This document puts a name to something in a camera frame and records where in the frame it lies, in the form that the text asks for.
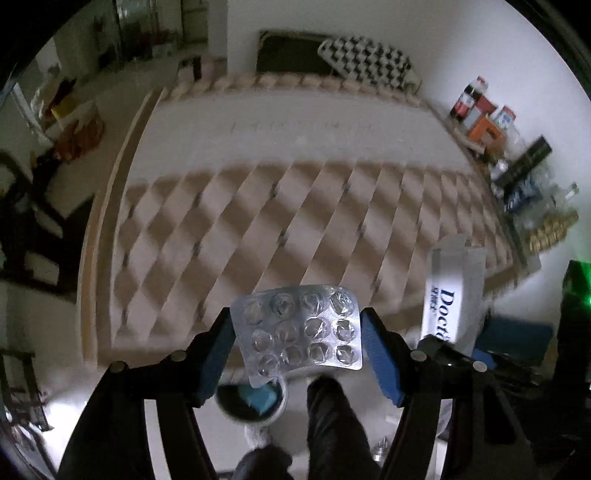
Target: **bottle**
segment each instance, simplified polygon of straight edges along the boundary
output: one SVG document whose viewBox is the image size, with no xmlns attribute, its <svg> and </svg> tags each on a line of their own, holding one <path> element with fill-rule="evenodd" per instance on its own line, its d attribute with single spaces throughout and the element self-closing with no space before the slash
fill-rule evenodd
<svg viewBox="0 0 591 480">
<path fill-rule="evenodd" d="M 546 215 L 542 224 L 529 232 L 526 247 L 534 254 L 549 250 L 566 238 L 569 228 L 577 221 L 579 214 L 576 210 Z"/>
<path fill-rule="evenodd" d="M 494 180 L 495 186 L 510 194 L 512 189 L 521 180 L 524 180 L 530 172 L 552 153 L 552 148 L 543 135 L 540 137 L 504 172 Z"/>
<path fill-rule="evenodd" d="M 449 115 L 456 121 L 463 121 L 480 97 L 486 92 L 488 84 L 482 77 L 470 82 L 458 98 Z"/>
<path fill-rule="evenodd" d="M 536 229 L 548 213 L 564 213 L 570 209 L 572 198 L 579 192 L 576 183 L 572 183 L 566 189 L 560 189 L 556 185 L 550 193 L 517 216 L 518 223 L 526 231 Z"/>
<path fill-rule="evenodd" d="M 478 101 L 474 104 L 472 110 L 462 122 L 462 126 L 466 132 L 470 132 L 472 127 L 476 125 L 476 122 L 480 120 L 482 115 L 491 115 L 496 110 L 496 105 L 491 103 L 488 98 L 483 95 L 480 96 Z"/>
<path fill-rule="evenodd" d="M 499 126 L 499 128 L 503 131 L 507 131 L 507 129 L 513 125 L 513 122 L 515 121 L 515 118 L 517 116 L 515 115 L 515 112 L 513 110 L 511 110 L 509 107 L 507 107 L 506 105 L 499 111 L 498 114 L 496 114 L 496 117 L 494 119 L 494 122 Z"/>
<path fill-rule="evenodd" d="M 384 466 L 391 446 L 392 443 L 388 440 L 388 437 L 384 437 L 371 449 L 371 456 L 379 466 Z"/>
</svg>

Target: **white box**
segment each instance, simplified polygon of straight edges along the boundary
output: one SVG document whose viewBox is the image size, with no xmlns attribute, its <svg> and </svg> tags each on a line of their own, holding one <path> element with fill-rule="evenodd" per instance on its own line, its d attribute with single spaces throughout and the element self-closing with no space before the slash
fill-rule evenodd
<svg viewBox="0 0 591 480">
<path fill-rule="evenodd" d="M 463 235 L 441 239 L 429 253 L 421 338 L 432 334 L 470 356 L 482 318 L 484 248 Z"/>
</svg>

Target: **floor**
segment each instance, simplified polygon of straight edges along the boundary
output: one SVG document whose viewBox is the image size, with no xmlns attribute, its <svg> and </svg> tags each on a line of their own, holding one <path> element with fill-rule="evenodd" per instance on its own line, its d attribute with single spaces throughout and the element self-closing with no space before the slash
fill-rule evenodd
<svg viewBox="0 0 591 480">
<path fill-rule="evenodd" d="M 174 62 L 167 60 L 152 65 L 133 64 L 121 72 L 103 74 L 87 85 L 86 94 L 95 98 L 106 124 L 100 147 L 62 166 L 50 185 L 48 199 L 62 215 L 92 195 L 105 181 L 106 158 L 114 158 L 144 95 L 154 86 L 174 80 Z M 57 271 L 41 258 L 33 259 L 36 273 L 55 280 Z M 41 390 L 47 395 L 47 417 L 54 429 L 44 434 L 54 463 L 61 461 L 69 436 L 104 369 L 85 365 L 80 348 L 80 332 L 75 305 L 54 297 L 9 287 L 8 337 L 13 348 L 33 350 Z M 339 371 L 353 409 L 368 434 L 370 445 L 384 436 L 392 436 L 400 418 L 395 408 L 380 392 L 371 369 L 359 372 Z M 248 451 L 243 427 L 227 419 L 210 399 L 196 411 L 204 441 L 217 470 L 233 469 Z M 285 413 L 272 426 L 277 443 L 294 457 L 291 468 L 296 479 L 306 477 L 306 381 L 290 381 Z M 146 420 L 150 451 L 157 479 L 170 478 L 161 441 L 155 404 L 146 403 Z M 437 466 L 440 472 L 444 446 L 438 446 Z"/>
</svg>

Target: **pill blister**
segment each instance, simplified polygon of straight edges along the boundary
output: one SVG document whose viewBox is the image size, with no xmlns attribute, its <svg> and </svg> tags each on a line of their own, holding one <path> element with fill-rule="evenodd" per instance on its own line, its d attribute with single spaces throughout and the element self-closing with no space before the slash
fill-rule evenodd
<svg viewBox="0 0 591 480">
<path fill-rule="evenodd" d="M 257 292 L 236 299 L 230 314 L 253 387 L 310 365 L 362 366 L 359 306 L 346 288 L 304 285 Z"/>
</svg>

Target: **quilted mattress cover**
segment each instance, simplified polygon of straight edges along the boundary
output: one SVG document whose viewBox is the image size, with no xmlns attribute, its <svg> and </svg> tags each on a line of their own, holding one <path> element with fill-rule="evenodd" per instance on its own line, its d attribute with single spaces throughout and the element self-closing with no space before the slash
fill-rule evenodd
<svg viewBox="0 0 591 480">
<path fill-rule="evenodd" d="M 486 186 L 430 110 L 280 84 L 196 84 L 152 112 L 119 207 L 99 362 L 157 361 L 255 290 L 341 284 L 384 316 L 422 304 L 446 235 L 486 247 L 488 277 L 513 267 Z"/>
</svg>

